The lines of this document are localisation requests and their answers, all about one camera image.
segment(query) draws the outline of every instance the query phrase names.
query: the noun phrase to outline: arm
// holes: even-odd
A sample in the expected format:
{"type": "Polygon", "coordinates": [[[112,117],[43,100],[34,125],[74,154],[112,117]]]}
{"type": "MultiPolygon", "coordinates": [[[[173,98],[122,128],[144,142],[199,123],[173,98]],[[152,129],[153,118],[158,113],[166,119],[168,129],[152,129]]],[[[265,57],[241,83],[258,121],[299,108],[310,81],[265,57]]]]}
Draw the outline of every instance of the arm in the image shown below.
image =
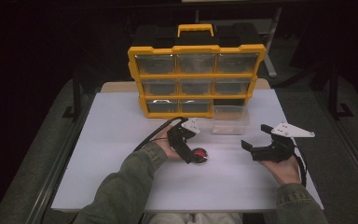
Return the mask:
{"type": "Polygon", "coordinates": [[[278,223],[327,223],[319,204],[300,184],[298,164],[292,156],[287,161],[261,161],[281,185],[277,194],[278,223]]]}
{"type": "MultiPolygon", "coordinates": [[[[165,138],[170,128],[156,138],[165,138]]],[[[80,210],[75,223],[138,223],[149,197],[154,173],[168,157],[178,156],[166,139],[147,143],[141,150],[132,152],[117,173],[106,177],[94,202],[80,210]]]]}

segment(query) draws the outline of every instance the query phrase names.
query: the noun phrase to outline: white bracket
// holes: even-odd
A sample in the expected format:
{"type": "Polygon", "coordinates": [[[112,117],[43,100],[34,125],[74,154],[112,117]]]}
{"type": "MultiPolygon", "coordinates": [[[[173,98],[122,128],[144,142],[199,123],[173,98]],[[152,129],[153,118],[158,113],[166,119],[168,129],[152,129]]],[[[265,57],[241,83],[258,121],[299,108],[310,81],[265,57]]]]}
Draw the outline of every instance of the white bracket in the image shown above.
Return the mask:
{"type": "Polygon", "coordinates": [[[182,127],[188,129],[193,133],[199,133],[200,129],[197,125],[196,119],[188,119],[188,121],[182,123],[182,127]]]}
{"type": "Polygon", "coordinates": [[[296,126],[286,122],[282,122],[278,124],[278,126],[272,129],[271,133],[283,137],[314,137],[315,136],[315,133],[313,132],[308,132],[306,130],[297,128],[296,126]]]}

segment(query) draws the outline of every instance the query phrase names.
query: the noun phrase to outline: person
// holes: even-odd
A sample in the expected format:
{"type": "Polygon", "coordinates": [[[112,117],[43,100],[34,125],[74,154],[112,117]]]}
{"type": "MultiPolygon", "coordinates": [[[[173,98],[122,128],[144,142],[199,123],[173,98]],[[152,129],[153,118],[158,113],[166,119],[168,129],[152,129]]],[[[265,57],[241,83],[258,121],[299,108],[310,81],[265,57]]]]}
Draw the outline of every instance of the person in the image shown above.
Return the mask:
{"type": "MultiPolygon", "coordinates": [[[[166,127],[154,140],[132,152],[117,173],[108,175],[98,188],[94,201],[82,208],[75,224],[139,223],[152,188],[154,173],[168,158],[180,159],[168,143],[166,127]]],[[[278,223],[327,223],[324,213],[300,184],[297,162],[261,161],[281,185],[277,191],[278,223]]],[[[238,213],[145,214],[143,223],[242,223],[238,213]]]]}

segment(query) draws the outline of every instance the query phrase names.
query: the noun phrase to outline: green jacket sleeve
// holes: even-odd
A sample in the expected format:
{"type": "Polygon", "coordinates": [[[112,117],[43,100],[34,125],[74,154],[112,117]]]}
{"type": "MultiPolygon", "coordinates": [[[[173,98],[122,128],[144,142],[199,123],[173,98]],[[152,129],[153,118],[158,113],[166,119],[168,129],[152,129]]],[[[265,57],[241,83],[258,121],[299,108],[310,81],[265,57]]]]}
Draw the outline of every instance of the green jacket sleeve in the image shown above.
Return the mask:
{"type": "Polygon", "coordinates": [[[165,152],[153,142],[132,152],[117,173],[106,177],[94,201],[80,210],[74,223],[138,223],[154,173],[166,160],[165,152]]]}
{"type": "Polygon", "coordinates": [[[288,184],[278,188],[277,217],[279,224],[327,223],[319,204],[300,184],[288,184]]]}

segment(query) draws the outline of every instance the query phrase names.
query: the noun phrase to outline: hand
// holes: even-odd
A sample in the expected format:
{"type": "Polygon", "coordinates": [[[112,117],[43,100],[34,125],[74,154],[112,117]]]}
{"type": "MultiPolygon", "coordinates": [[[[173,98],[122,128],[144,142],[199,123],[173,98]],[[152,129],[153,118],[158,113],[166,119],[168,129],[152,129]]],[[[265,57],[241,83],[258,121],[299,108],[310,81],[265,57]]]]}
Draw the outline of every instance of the hand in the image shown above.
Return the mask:
{"type": "Polygon", "coordinates": [[[153,142],[159,145],[168,158],[180,159],[180,156],[171,149],[170,143],[168,142],[167,131],[172,128],[172,125],[168,125],[161,132],[159,132],[154,138],[153,142]]]}
{"type": "Polygon", "coordinates": [[[260,163],[267,167],[280,185],[301,183],[297,160],[294,156],[287,161],[261,161],[260,163]]]}

